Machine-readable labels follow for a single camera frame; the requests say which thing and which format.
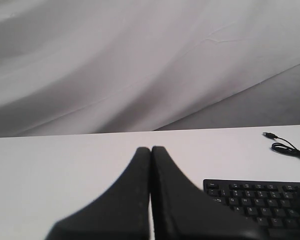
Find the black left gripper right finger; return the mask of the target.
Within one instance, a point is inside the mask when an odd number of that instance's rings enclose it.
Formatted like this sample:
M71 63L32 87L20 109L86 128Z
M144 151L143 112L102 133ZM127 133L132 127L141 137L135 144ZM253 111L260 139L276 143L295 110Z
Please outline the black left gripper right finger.
M161 146L151 150L151 204L158 240L267 239L256 222L197 188Z

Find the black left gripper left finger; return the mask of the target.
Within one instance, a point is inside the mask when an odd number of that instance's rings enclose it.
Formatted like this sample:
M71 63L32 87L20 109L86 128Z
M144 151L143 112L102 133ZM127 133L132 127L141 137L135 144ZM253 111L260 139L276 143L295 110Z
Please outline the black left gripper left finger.
M127 168L100 197L55 223L49 240L147 240L150 149L139 147Z

